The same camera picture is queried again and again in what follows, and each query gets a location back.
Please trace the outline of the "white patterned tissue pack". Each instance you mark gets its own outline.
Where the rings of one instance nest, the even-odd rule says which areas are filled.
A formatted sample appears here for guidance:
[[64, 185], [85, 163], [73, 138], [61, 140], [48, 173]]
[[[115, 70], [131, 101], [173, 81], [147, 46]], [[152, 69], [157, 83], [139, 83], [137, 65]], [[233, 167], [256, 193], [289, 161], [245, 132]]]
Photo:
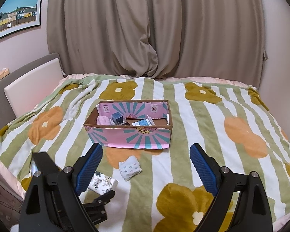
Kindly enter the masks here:
[[103, 195], [114, 190], [117, 184], [118, 181], [116, 179], [96, 171], [91, 178], [88, 189], [99, 195]]

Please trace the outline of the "white flower sock roll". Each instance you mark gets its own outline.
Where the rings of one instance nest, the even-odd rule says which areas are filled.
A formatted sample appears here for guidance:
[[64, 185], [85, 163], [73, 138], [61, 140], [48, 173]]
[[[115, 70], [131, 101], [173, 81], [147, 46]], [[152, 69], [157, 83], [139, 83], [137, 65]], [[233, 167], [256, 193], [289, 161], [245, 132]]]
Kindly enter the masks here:
[[124, 162], [119, 162], [119, 172], [125, 181], [129, 181], [132, 177], [141, 173], [142, 168], [136, 156], [130, 156]]

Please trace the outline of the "pink fluffy sock roll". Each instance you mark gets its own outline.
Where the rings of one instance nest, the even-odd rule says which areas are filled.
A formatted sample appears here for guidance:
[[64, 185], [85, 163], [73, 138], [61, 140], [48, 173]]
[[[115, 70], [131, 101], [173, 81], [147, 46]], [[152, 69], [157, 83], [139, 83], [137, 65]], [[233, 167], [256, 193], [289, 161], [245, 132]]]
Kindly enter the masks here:
[[113, 126], [115, 125], [115, 123], [113, 122], [112, 119], [108, 118], [107, 116], [101, 116], [99, 115], [97, 117], [97, 125], [101, 125], [101, 126]]

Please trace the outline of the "small blue box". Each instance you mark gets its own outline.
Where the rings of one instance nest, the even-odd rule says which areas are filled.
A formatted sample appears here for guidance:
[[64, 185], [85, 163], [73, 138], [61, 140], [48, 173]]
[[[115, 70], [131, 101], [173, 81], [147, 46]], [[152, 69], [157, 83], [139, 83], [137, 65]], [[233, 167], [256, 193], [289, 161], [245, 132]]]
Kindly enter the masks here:
[[124, 122], [124, 118], [119, 112], [113, 113], [111, 115], [111, 119], [113, 120], [115, 125], [121, 125]]

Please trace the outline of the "blue white flat package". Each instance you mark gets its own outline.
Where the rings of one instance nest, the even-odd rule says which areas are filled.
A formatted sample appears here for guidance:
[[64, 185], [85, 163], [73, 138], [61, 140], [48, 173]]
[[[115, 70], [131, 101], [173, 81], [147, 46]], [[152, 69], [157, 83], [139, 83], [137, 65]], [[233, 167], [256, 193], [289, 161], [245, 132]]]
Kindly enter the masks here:
[[153, 119], [150, 116], [132, 123], [133, 126], [155, 126]]

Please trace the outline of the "pink patterned cardboard box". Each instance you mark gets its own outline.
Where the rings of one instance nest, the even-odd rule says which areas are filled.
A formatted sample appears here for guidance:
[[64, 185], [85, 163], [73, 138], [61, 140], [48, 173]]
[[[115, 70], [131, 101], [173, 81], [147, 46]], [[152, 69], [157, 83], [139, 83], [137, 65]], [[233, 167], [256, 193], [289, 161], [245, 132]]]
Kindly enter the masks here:
[[[97, 125], [97, 117], [119, 112], [130, 126]], [[155, 126], [133, 126], [132, 123], [150, 116]], [[101, 101], [90, 113], [84, 127], [92, 142], [113, 148], [169, 149], [172, 115], [167, 100]]]

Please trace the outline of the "white padded headboard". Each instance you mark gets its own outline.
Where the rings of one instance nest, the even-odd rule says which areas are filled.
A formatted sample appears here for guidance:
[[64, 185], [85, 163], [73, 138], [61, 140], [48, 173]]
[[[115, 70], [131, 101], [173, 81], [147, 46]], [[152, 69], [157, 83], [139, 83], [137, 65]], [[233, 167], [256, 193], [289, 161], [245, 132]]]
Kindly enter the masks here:
[[63, 78], [60, 56], [51, 53], [0, 80], [0, 129], [33, 110]]

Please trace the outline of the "orange item on ledge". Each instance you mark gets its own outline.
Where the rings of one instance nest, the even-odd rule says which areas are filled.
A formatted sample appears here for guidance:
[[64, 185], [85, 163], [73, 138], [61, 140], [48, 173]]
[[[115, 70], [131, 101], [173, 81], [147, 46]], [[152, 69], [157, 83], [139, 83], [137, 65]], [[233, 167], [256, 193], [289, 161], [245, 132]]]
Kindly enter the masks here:
[[8, 68], [2, 68], [0, 70], [0, 80], [3, 79], [3, 78], [5, 78], [9, 74], [10, 74], [10, 71], [9, 71]]

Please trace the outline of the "beige curtain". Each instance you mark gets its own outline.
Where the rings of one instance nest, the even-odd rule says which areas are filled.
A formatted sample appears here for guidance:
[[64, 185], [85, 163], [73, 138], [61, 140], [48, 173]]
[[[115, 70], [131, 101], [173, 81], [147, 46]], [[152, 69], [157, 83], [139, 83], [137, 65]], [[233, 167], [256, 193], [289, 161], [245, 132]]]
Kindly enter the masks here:
[[49, 0], [47, 40], [66, 74], [257, 87], [266, 55], [261, 0]]

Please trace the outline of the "framed town picture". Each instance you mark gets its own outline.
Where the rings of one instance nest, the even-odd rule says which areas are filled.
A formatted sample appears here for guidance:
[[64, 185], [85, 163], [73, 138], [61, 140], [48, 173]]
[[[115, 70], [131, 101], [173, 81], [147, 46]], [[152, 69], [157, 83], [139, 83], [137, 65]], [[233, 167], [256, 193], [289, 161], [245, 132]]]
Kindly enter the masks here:
[[0, 9], [0, 39], [41, 25], [42, 0], [6, 0]]

